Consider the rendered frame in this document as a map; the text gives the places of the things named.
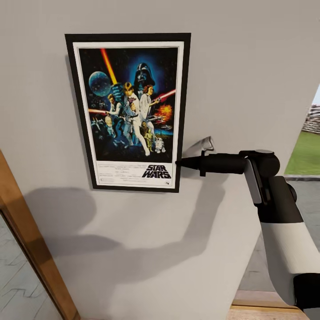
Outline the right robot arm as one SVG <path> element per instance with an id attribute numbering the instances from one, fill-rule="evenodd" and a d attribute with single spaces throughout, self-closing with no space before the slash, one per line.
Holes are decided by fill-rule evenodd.
<path id="1" fill-rule="evenodd" d="M 206 172 L 245 175 L 263 233 L 270 280 L 282 300 L 320 320 L 320 253 L 296 205 L 297 194 L 283 176 L 273 151 L 217 153 L 212 136 L 202 140 L 201 156 L 175 164 Z"/>

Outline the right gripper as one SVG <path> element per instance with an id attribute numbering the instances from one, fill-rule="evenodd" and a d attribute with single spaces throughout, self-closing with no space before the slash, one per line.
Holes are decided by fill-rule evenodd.
<path id="1" fill-rule="evenodd" d="M 201 156 L 182 158 L 175 164 L 182 167 L 200 170 L 200 176 L 206 176 L 206 172 L 228 173 L 229 153 L 217 153 L 204 155 L 203 150 Z"/>

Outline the poster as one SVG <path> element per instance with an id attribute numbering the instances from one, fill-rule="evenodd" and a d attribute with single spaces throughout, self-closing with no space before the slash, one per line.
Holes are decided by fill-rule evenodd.
<path id="1" fill-rule="evenodd" d="M 93 189 L 179 193 L 191 33 L 65 39 Z"/>

